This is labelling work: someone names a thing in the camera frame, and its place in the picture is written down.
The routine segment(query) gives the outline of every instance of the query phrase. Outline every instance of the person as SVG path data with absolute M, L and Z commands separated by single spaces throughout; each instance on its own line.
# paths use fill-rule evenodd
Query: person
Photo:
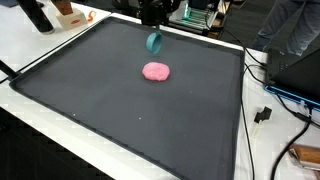
M 320 33 L 320 0 L 276 0 L 252 48 L 264 51 L 285 22 L 300 8 L 303 9 L 299 20 L 281 53 L 301 56 Z

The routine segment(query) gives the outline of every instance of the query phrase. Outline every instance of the pink play dough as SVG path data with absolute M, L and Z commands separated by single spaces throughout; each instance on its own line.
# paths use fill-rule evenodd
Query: pink play dough
M 170 74 L 170 69 L 165 64 L 150 62 L 143 67 L 142 74 L 151 81 L 165 81 Z

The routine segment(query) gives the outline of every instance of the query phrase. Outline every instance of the teal object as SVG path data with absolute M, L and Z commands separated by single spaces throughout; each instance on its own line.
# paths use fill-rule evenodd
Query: teal object
M 157 31 L 150 34 L 147 39 L 147 49 L 152 54 L 157 54 L 161 49 L 162 44 L 162 34 L 160 33 L 160 28 L 157 26 Z

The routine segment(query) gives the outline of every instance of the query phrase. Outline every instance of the white table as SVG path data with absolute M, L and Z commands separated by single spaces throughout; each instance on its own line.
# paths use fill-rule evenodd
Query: white table
M 111 14 L 107 11 L 72 3 L 72 7 L 81 10 L 85 16 L 88 16 L 91 10 L 97 14 L 94 21 L 88 26 L 84 25 L 64 31 L 55 17 L 57 8 L 49 0 L 40 0 L 40 2 L 45 4 L 42 9 L 55 28 L 55 32 L 51 35 L 41 35 L 20 6 L 7 8 L 0 5 L 0 60 L 15 71 Z M 6 75 L 0 72 L 0 81 L 5 77 Z
M 137 19 L 119 14 L 112 14 L 111 16 L 140 23 Z M 161 27 L 161 29 L 229 48 L 242 49 L 236 45 L 168 27 Z M 253 50 L 251 52 L 257 59 L 261 61 L 266 60 L 266 54 Z M 254 61 L 246 56 L 246 63 L 254 64 Z M 257 74 L 259 78 L 262 78 L 262 72 L 254 69 L 253 72 Z M 121 148 L 100 135 L 97 135 L 73 121 L 41 106 L 40 104 L 21 96 L 10 89 L 8 83 L 9 82 L 6 81 L 3 84 L 0 84 L 0 106 L 3 109 L 12 113 L 25 123 L 61 144 L 114 179 L 176 179 L 165 170 L 136 156 L 126 149 Z M 245 76 L 243 90 L 246 117 L 254 153 L 256 179 L 269 179 L 274 159 L 282 150 L 285 143 L 287 143 L 292 136 L 296 135 L 302 129 L 303 123 L 286 112 L 275 98 L 266 93 L 262 89 L 262 86 L 250 77 L 249 73 Z M 264 122 L 264 128 L 260 130 L 260 133 L 255 135 L 253 132 L 256 124 L 253 123 L 253 119 L 257 110 L 263 109 L 264 106 L 268 106 L 273 109 L 271 120 Z M 290 108 L 296 108 L 295 106 L 295 104 L 289 103 Z M 311 127 L 306 135 L 304 135 L 298 142 L 307 145 L 319 146 L 319 137 L 320 131 Z M 240 119 L 237 148 L 235 179 L 251 179 L 249 154 L 247 142 L 245 140 L 242 117 Z M 315 179 L 315 176 L 311 171 L 294 167 L 287 157 L 281 161 L 277 175 L 281 176 L 278 179 Z

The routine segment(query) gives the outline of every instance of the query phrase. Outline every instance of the black stand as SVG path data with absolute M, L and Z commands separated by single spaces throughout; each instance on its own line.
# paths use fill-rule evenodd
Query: black stand
M 0 60 L 0 70 L 9 76 L 9 79 L 16 78 L 19 74 L 14 72 L 8 65 Z

